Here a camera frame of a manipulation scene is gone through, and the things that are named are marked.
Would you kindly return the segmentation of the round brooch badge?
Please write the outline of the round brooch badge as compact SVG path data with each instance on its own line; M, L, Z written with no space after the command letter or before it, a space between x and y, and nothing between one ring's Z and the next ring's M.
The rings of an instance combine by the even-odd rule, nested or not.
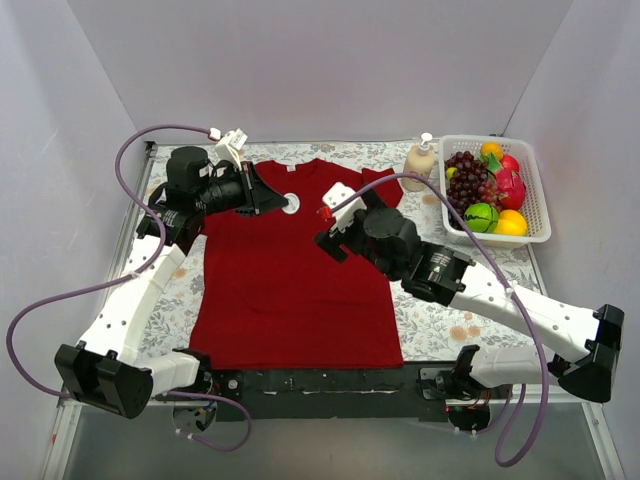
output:
M282 211L287 215L294 215L297 213L301 205L299 197L295 193L289 192L284 195L284 198L286 200L286 205L282 208Z

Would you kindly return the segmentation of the red t-shirt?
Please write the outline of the red t-shirt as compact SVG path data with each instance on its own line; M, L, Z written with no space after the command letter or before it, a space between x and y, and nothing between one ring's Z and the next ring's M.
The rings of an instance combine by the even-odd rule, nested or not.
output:
M256 169L300 207L245 218L207 217L204 294L190 348L214 368L397 368L403 357L388 280L351 256L339 264L314 242L326 227L323 195L337 182L359 190L384 171L321 159Z

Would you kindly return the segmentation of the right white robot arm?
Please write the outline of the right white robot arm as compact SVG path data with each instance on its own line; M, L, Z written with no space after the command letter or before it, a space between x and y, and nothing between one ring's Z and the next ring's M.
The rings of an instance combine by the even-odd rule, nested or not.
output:
M320 210L329 228L316 244L338 262L359 255L411 296L469 311L529 336L542 346L462 348L447 370L426 377L435 398L465 399L509 384L549 381L582 400L612 397L624 313L605 304L575 307L512 284L469 256L425 242L416 225L393 208L357 203Z

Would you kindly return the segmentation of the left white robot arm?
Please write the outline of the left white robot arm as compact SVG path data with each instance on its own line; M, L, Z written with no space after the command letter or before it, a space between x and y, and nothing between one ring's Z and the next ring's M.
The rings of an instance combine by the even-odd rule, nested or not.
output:
M255 165L228 154L212 164L195 146L172 151L166 180L149 196L129 260L147 269L113 290L92 325L74 346L59 347L54 363L73 399L132 419L149 400L181 390L193 400L213 386L210 358L189 348L140 359L145 326L154 307L201 234L206 216L233 211L254 217L300 202L280 194Z

